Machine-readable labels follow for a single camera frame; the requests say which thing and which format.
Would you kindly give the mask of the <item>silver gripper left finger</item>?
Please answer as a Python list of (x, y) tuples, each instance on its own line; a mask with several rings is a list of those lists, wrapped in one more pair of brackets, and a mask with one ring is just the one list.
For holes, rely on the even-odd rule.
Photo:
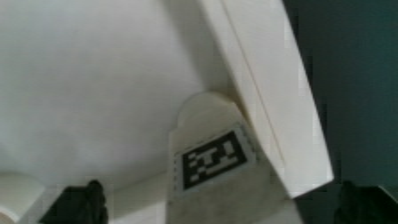
[(105, 189), (97, 180), (64, 189), (39, 224), (108, 224)]

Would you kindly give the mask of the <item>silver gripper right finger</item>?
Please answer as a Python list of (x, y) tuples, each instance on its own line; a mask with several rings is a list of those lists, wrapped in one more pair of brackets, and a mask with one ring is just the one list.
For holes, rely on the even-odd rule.
[(398, 224), (398, 200), (380, 186), (344, 181), (337, 202), (337, 224)]

